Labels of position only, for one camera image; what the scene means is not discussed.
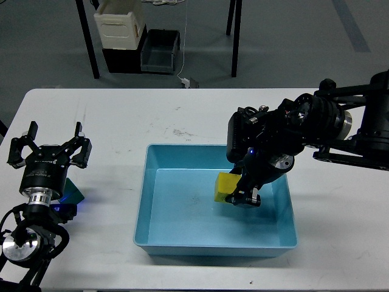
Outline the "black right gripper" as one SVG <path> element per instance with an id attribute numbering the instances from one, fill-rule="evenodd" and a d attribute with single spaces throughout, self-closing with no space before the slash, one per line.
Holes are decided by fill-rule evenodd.
<path id="1" fill-rule="evenodd" d="M 226 202 L 234 206 L 260 207 L 261 186 L 270 183 L 294 166 L 294 156 L 304 149 L 302 135 L 292 129 L 292 110 L 279 106 L 255 109 L 239 107 L 228 123 L 227 160 L 231 171 L 241 174 Z"/>

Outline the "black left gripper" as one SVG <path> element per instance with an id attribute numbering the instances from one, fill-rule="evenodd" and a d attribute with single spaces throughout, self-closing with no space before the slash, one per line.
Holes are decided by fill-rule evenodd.
<path id="1" fill-rule="evenodd" d="M 27 133 L 14 137 L 10 143 L 7 163 L 14 169 L 25 166 L 19 192 L 27 196 L 30 189 L 46 188 L 52 191 L 52 199 L 63 196 L 67 170 L 70 165 L 85 169 L 88 165 L 92 144 L 82 132 L 81 122 L 75 126 L 74 137 L 59 145 L 43 145 L 41 149 L 34 143 L 38 124 L 31 121 Z M 26 159 L 22 150 L 28 146 L 32 153 Z"/>

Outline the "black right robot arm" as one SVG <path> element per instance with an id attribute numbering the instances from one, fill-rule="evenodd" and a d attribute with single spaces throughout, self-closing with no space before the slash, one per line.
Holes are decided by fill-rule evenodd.
<path id="1" fill-rule="evenodd" d="M 216 199 L 258 207 L 260 188 L 290 171 L 295 157 L 315 148 L 320 161 L 388 169 L 388 72 L 369 84 L 339 88 L 331 79 L 313 94 L 284 99 L 275 110 L 238 108 L 227 131 L 227 160 L 238 181 Z"/>

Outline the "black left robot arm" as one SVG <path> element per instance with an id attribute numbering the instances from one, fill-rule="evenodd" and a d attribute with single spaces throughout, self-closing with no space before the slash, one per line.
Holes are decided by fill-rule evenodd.
<path id="1" fill-rule="evenodd" d="M 18 282 L 1 280 L 1 291 L 40 291 L 52 259 L 69 244 L 64 224 L 73 220 L 83 194 L 67 177 L 74 165 L 86 168 L 92 144 L 77 122 L 72 139 L 61 145 L 35 144 L 36 122 L 21 137 L 11 140 L 8 164 L 24 168 L 19 192 L 27 203 L 13 207 L 14 230 L 1 229 L 1 266 L 11 263 L 27 270 Z"/>

